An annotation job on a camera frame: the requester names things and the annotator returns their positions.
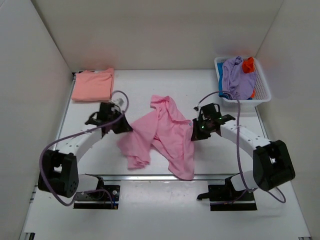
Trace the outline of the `pink t-shirt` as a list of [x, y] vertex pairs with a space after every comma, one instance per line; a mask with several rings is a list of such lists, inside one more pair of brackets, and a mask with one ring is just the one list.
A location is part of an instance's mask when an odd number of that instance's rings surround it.
[[154, 148], [168, 160], [172, 174], [181, 180], [192, 180], [195, 175], [193, 122], [183, 116], [170, 96], [153, 95], [150, 107], [153, 111], [134, 121], [132, 131], [117, 142], [128, 169], [149, 165], [150, 150]]

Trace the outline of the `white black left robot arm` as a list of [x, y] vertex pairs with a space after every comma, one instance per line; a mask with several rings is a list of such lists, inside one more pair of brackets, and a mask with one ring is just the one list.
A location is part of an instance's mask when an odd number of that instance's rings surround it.
[[89, 116], [81, 131], [72, 135], [61, 149], [47, 149], [41, 154], [37, 184], [41, 191], [66, 198], [73, 197], [77, 191], [87, 191], [93, 199], [104, 195], [105, 187], [99, 178], [79, 174], [78, 163], [109, 131], [121, 134], [133, 130], [122, 105], [119, 100], [100, 103], [99, 110]]

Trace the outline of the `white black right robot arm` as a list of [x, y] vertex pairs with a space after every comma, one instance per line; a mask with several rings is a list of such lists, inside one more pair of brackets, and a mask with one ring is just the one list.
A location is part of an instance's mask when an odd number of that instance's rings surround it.
[[192, 141], [206, 140], [212, 133], [216, 133], [233, 142], [237, 151], [243, 150], [252, 158], [252, 169], [244, 172], [240, 156], [237, 156], [239, 173], [227, 178], [224, 187], [224, 195], [229, 200], [236, 200], [244, 190], [270, 191], [296, 177], [288, 148], [283, 141], [258, 136], [241, 125], [238, 116], [222, 115], [216, 103], [196, 106], [194, 110], [198, 116], [193, 119]]

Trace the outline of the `folded salmon t-shirt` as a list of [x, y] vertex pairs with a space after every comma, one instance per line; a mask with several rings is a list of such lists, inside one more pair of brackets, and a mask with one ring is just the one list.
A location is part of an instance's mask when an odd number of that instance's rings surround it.
[[111, 98], [115, 70], [85, 70], [75, 75], [75, 85], [71, 95], [74, 102], [104, 102]]

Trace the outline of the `lavender t-shirt in basket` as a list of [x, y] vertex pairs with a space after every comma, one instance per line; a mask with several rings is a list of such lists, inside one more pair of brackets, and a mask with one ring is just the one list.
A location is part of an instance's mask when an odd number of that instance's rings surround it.
[[223, 92], [230, 94], [232, 100], [247, 100], [256, 85], [255, 77], [246, 76], [242, 69], [243, 61], [247, 58], [241, 56], [227, 59], [223, 63]]

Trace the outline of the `white plastic laundry basket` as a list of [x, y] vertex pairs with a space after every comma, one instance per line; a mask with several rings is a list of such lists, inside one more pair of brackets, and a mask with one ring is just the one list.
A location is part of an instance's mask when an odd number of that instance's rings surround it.
[[[219, 64], [224, 63], [227, 59], [232, 58], [231, 56], [218, 56], [214, 59], [214, 66], [215, 66], [215, 70], [216, 70], [216, 76], [217, 76], [217, 80], [218, 80], [218, 90], [220, 90], [222, 88], [221, 84], [220, 84], [220, 76], [221, 76], [221, 72], [219, 70]], [[256, 84], [255, 84], [255, 96], [250, 100], [241, 100], [240, 104], [241, 107], [243, 108], [254, 108], [256, 106], [258, 106], [259, 104], [265, 103], [265, 102], [269, 102], [272, 98], [267, 80], [265, 78], [265, 75], [263, 73], [263, 69], [261, 67], [260, 62], [256, 59], [253, 58], [254, 61], [254, 70], [256, 72]]]

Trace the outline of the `orange garment in basket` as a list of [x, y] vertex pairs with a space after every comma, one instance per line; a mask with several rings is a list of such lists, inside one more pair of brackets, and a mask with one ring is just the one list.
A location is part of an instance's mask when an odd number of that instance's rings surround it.
[[255, 71], [255, 61], [253, 57], [249, 57], [242, 62], [242, 71], [245, 74], [253, 73]]

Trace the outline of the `aluminium table edge rail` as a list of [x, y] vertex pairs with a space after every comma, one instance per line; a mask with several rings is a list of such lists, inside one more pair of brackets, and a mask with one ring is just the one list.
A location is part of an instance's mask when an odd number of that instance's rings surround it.
[[[226, 178], [232, 177], [233, 174], [196, 174], [193, 177], [193, 181], [215, 181], [215, 180], [224, 180]], [[112, 174], [103, 174], [103, 175], [88, 175], [81, 174], [78, 179], [81, 181], [92, 181], [97, 177], [102, 178], [104, 181], [180, 181], [181, 179], [175, 177], [174, 175], [156, 175], [156, 174], [143, 174], [143, 175], [112, 175]]]

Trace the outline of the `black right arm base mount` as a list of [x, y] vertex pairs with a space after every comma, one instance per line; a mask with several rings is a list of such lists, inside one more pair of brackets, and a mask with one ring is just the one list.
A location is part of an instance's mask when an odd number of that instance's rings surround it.
[[209, 200], [211, 212], [256, 211], [254, 194], [248, 190], [236, 191], [231, 183], [231, 177], [223, 184], [209, 184], [208, 192], [201, 193], [198, 201]]

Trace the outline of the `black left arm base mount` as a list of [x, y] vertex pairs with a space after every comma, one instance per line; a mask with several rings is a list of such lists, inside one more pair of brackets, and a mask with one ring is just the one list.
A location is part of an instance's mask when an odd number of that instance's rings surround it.
[[101, 176], [97, 176], [97, 190], [90, 193], [77, 193], [73, 203], [74, 209], [83, 210], [117, 210], [121, 186], [116, 183], [107, 183]]

